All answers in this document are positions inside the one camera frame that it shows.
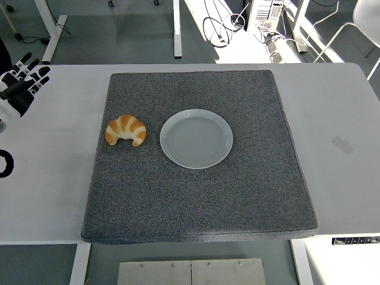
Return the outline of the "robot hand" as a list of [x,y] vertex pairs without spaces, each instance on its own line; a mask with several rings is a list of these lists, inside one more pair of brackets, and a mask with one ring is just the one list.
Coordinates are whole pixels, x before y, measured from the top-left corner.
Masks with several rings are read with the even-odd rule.
[[1,74],[1,120],[20,118],[28,111],[36,93],[49,81],[48,66],[38,66],[39,60],[27,61],[25,54],[10,70]]

